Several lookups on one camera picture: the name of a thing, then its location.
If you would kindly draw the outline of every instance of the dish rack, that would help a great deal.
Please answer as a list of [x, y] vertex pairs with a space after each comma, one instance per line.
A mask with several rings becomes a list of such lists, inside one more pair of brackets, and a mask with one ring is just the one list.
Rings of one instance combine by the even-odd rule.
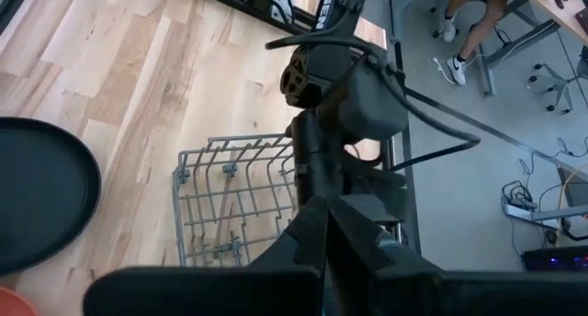
[[292, 142], [283, 134], [209, 138], [177, 161], [180, 265], [247, 265], [296, 215]]

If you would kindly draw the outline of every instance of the table leg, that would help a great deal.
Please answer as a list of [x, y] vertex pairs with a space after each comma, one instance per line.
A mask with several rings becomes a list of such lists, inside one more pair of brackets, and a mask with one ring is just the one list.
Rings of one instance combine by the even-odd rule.
[[511, 42], [508, 46], [505, 46], [498, 51], [495, 51], [490, 56], [485, 56], [483, 46], [479, 46], [481, 56], [481, 69], [484, 72], [484, 77], [487, 83], [487, 91], [484, 92], [486, 96], [496, 95], [496, 88], [492, 77], [492, 69], [505, 61], [509, 57], [515, 56], [520, 51], [527, 49], [530, 46], [542, 41], [545, 37], [556, 32], [560, 28], [560, 25], [554, 20], [544, 22], [540, 26], [527, 32], [525, 35], [519, 37], [517, 40]]

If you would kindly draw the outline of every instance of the black plate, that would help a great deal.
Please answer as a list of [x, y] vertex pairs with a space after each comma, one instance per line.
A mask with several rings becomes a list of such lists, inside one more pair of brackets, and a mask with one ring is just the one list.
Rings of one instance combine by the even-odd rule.
[[0, 118], [0, 276], [35, 265], [84, 229], [100, 170], [74, 135], [30, 118]]

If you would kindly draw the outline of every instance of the white sneaker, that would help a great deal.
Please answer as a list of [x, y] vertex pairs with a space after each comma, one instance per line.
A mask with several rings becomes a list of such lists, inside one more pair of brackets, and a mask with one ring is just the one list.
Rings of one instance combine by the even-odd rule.
[[443, 35], [443, 40], [446, 42], [451, 42], [456, 37], [456, 14], [453, 15], [450, 19], [445, 19], [441, 21], [441, 34]]
[[466, 84], [466, 65], [464, 62], [459, 62], [456, 57], [447, 59], [447, 66], [453, 75], [453, 79], [458, 82], [459, 85]]

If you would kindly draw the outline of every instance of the concrete floor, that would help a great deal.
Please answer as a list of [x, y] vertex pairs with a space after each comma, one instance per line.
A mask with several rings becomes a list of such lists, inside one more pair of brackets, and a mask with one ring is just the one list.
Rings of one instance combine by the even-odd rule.
[[[402, 54], [407, 85], [547, 154], [559, 149], [558, 137], [565, 140], [572, 151], [583, 152], [582, 143], [588, 135], [588, 107], [578, 85], [571, 86], [575, 110], [565, 116], [559, 115], [558, 111], [548, 113], [545, 110], [554, 101], [555, 95], [538, 96], [527, 88], [527, 79], [533, 73], [532, 66], [538, 62], [547, 62], [564, 76], [572, 76], [558, 35], [544, 39], [498, 66], [494, 70], [498, 95], [484, 97], [477, 63], [467, 70], [468, 85], [454, 86], [443, 78], [431, 61], [431, 58], [437, 57], [444, 62], [458, 52], [466, 30], [482, 16], [484, 4], [472, 2], [464, 5], [457, 22], [463, 32], [453, 43], [447, 44], [431, 37], [437, 21], [437, 17], [429, 13], [434, 3], [432, 0], [415, 0], [405, 12]], [[547, 19], [533, 9], [539, 21]], [[518, 17], [505, 18], [499, 28], [512, 39], [530, 30]], [[575, 68], [582, 44], [566, 30], [562, 29], [560, 34]], [[485, 45], [487, 49], [498, 49], [501, 43], [492, 34]], [[582, 81], [582, 87], [588, 91], [588, 82]], [[503, 215], [500, 191], [506, 183], [516, 179], [525, 181], [518, 159], [528, 161], [530, 153], [435, 109], [420, 103], [417, 105], [447, 124], [482, 137], [481, 144], [473, 150], [414, 167], [423, 256], [445, 269], [522, 269], [513, 241], [518, 252], [522, 253], [539, 248], [543, 242], [542, 234], [534, 226], [523, 222], [516, 221], [513, 225]], [[410, 122], [413, 156], [459, 142], [434, 131], [414, 117]], [[573, 166], [588, 162], [588, 157], [572, 159], [561, 156], [559, 159]], [[555, 165], [538, 158], [535, 165], [529, 189], [537, 200], [542, 191], [560, 181]], [[547, 194], [543, 209], [556, 208], [558, 196], [558, 189]], [[587, 233], [588, 222], [575, 220], [572, 231]], [[567, 244], [570, 242], [561, 242], [561, 245]]]

